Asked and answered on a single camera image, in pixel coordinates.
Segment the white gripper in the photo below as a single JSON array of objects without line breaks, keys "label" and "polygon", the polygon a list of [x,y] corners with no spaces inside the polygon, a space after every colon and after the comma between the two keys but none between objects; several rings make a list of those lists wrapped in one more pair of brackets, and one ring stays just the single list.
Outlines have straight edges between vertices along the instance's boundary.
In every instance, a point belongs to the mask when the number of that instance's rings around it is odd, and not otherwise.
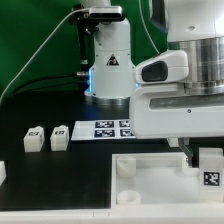
[{"label": "white gripper", "polygon": [[179,138],[191,166],[189,138],[224,136],[224,94],[189,96],[181,84],[139,86],[130,98],[129,119],[139,139]]}]

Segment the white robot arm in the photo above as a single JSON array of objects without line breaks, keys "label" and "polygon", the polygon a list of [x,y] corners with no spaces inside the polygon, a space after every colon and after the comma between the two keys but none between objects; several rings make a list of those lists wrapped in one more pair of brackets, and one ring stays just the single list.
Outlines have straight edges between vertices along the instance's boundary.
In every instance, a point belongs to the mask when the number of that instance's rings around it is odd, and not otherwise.
[{"label": "white robot arm", "polygon": [[94,32],[88,101],[129,102],[139,139],[168,140],[191,161],[191,138],[224,136],[224,0],[149,0],[168,49],[133,65],[130,24],[111,0],[80,0]]}]

